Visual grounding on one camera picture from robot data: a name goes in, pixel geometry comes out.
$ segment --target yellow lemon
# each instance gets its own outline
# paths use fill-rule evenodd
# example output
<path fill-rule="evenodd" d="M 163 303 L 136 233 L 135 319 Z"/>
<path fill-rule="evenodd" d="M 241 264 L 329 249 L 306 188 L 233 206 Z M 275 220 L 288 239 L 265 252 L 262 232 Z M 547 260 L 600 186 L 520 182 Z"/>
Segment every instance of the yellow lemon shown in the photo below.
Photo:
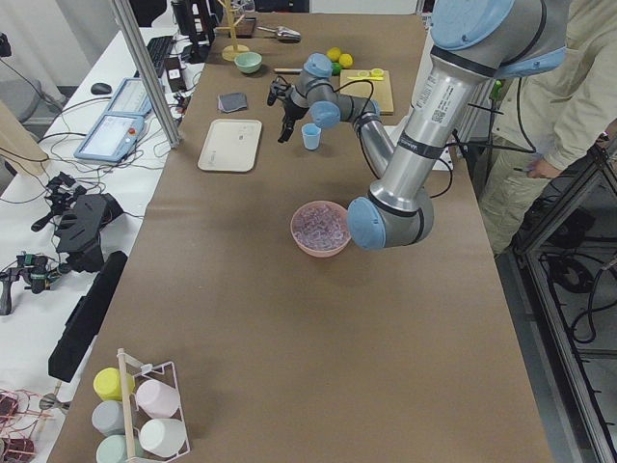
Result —
<path fill-rule="evenodd" d="M 343 69 L 348 69 L 354 64 L 354 59 L 349 53 L 343 53 L 338 58 L 338 63 L 343 66 Z"/>
<path fill-rule="evenodd" d="M 331 49 L 329 49 L 326 52 L 326 56 L 328 58 L 330 58 L 330 61 L 332 61 L 333 63 L 338 61 L 338 58 L 340 58 L 340 54 L 342 53 L 342 51 L 340 51 L 340 48 L 338 48 L 337 46 L 333 46 Z"/>

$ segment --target person's hand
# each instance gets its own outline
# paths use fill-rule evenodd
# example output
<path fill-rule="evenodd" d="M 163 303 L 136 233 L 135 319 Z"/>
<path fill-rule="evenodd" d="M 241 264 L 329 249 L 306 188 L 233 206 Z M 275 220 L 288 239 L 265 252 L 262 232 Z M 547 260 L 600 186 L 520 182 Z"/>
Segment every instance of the person's hand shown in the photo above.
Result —
<path fill-rule="evenodd" d="M 559 177 L 562 171 L 552 167 L 552 165 L 544 159 L 538 159 L 529 164 L 529 172 L 527 176 L 530 178 L 555 178 Z"/>

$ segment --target yellow cup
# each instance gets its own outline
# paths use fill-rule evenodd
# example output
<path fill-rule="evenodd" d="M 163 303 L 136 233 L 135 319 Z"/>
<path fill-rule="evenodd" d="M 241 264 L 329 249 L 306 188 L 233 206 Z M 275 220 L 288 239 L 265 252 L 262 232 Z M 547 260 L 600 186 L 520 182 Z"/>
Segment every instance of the yellow cup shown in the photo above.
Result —
<path fill-rule="evenodd" d="M 128 391 L 130 393 L 135 389 L 135 379 L 130 375 L 126 375 L 128 383 Z M 122 400 L 122 390 L 120 386 L 120 370 L 117 368 L 102 369 L 94 377 L 94 391 L 101 400 Z"/>

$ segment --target green bowl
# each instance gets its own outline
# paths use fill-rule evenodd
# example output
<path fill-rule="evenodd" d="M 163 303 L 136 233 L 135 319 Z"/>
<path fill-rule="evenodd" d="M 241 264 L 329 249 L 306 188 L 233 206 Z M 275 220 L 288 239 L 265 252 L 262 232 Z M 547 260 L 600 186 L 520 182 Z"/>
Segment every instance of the green bowl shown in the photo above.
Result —
<path fill-rule="evenodd" d="M 261 68 L 261 55 L 254 51 L 245 51 L 236 56 L 233 62 L 240 69 L 240 72 L 252 74 Z"/>

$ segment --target white desk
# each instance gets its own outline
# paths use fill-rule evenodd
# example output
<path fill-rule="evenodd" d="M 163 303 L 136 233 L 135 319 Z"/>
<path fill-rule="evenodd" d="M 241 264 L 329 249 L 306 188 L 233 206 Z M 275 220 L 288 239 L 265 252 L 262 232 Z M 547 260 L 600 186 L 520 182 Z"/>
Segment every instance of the white desk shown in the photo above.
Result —
<path fill-rule="evenodd" d="M 175 28 L 154 28 L 142 30 L 145 42 L 152 37 L 173 35 Z M 176 52 L 186 45 L 181 41 L 176 45 Z M 203 65 L 190 65 L 184 70 L 187 87 L 197 81 Z M 121 33 L 111 41 L 103 55 L 97 61 L 91 72 L 86 76 L 66 107 L 75 103 L 96 97 L 90 92 L 95 82 L 106 82 L 115 90 L 124 77 L 130 77 L 135 72 L 135 66 L 126 48 Z M 173 95 L 167 94 L 169 102 L 174 102 Z M 96 119 L 104 110 L 109 100 L 99 100 L 78 106 L 68 111 L 50 127 L 47 134 L 57 132 L 87 133 Z M 64 141 L 63 136 L 43 140 L 40 144 L 52 162 L 47 167 L 49 178 L 59 172 L 65 172 L 75 179 L 85 179 L 97 182 L 95 173 L 84 174 L 80 171 L 91 170 L 96 165 L 84 165 L 63 162 L 74 161 L 73 153 L 83 137 L 69 136 Z M 138 145 L 141 156 L 133 165 L 114 169 L 102 177 L 104 191 L 112 194 L 122 209 L 136 216 L 143 216 L 154 192 L 169 151 L 169 144 L 160 130 L 158 120 L 148 116 L 147 126 Z M 12 202 L 24 202 L 36 197 L 43 191 L 41 184 L 49 180 L 46 176 L 17 176 L 9 185 L 2 198 Z M 44 253 L 56 258 L 52 244 L 53 227 L 47 225 L 42 231 L 33 232 L 30 226 L 49 211 L 49 206 L 43 197 L 27 204 L 8 204 L 0 202 L 0 268 L 14 261 L 20 251 L 28 253 Z M 101 249 L 103 256 L 117 250 L 129 255 L 142 220 L 123 214 L 109 224 L 101 233 Z M 0 389 L 25 389 L 41 395 L 54 391 L 58 381 L 47 374 L 47 360 L 55 348 L 64 329 L 68 316 L 73 311 L 77 301 L 88 292 L 95 274 L 71 272 L 55 282 L 51 290 L 41 294 L 33 294 L 24 289 L 22 280 L 13 284 L 13 314 L 0 317 L 0 336 L 3 341 L 2 372 L 0 373 Z M 70 384 L 63 383 L 58 397 L 60 400 L 71 400 L 81 377 L 77 371 Z M 33 403 L 38 409 L 38 401 Z M 64 422 L 63 415 L 58 410 L 52 410 L 53 419 L 47 420 L 43 426 L 37 426 L 33 436 L 37 449 L 35 462 L 46 461 Z"/>

